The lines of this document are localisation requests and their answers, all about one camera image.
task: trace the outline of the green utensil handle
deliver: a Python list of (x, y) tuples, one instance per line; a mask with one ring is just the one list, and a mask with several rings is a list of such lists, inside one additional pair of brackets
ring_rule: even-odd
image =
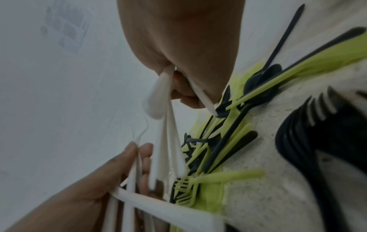
[(228, 183), (238, 180), (248, 180), (254, 178), (262, 178), (265, 176), (265, 171), (262, 169), (241, 170), (230, 172), (218, 172), (208, 175), (201, 175), (193, 178), (193, 183)]

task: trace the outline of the hand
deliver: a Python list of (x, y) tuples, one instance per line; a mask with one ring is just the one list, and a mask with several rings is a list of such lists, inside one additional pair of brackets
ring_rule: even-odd
[(203, 105), (185, 76), (220, 100), (235, 64), (245, 0), (117, 0), (127, 42), (136, 57), (160, 74), (175, 65), (172, 99)]
[[(141, 194), (162, 199), (162, 182), (157, 183), (155, 192), (148, 190), (152, 152), (152, 144), (145, 144), (139, 148), (143, 160), (143, 176), (138, 187)], [(126, 179), (137, 155), (136, 144), (130, 143), (121, 154), (41, 204), (6, 232), (100, 231), (109, 198), (108, 191)], [(120, 225), (116, 231), (121, 230), (123, 203), (119, 209), (121, 213), (117, 217)], [(141, 215), (135, 218), (135, 231), (143, 231)], [(157, 232), (167, 231), (166, 223), (155, 219), (155, 225)]]

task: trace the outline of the skin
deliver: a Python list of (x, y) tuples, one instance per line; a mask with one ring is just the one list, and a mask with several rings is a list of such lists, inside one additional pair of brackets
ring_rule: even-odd
[(203, 105), (185, 76), (220, 100), (237, 57), (244, 0), (117, 0), (124, 34), (135, 56), (158, 75), (174, 74), (172, 99)]
[[(121, 154), (42, 203), (5, 232), (100, 231), (109, 198), (108, 191), (126, 179), (138, 152), (142, 159), (143, 170), (138, 191), (140, 194), (162, 199), (162, 182), (157, 183), (155, 192), (150, 192), (148, 188), (153, 145), (147, 143), (137, 148), (135, 143), (130, 143)], [(121, 202), (116, 231), (121, 231), (122, 211)], [(135, 218), (135, 231), (144, 231), (141, 213)], [(166, 223), (157, 219), (154, 222), (156, 231), (167, 231)]]

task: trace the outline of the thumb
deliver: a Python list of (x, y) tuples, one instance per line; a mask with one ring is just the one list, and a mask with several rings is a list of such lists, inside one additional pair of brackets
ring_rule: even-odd
[(130, 142), (121, 154), (71, 185), (68, 188), (68, 195), (88, 200), (103, 197), (110, 189), (126, 179), (137, 155), (136, 143)]

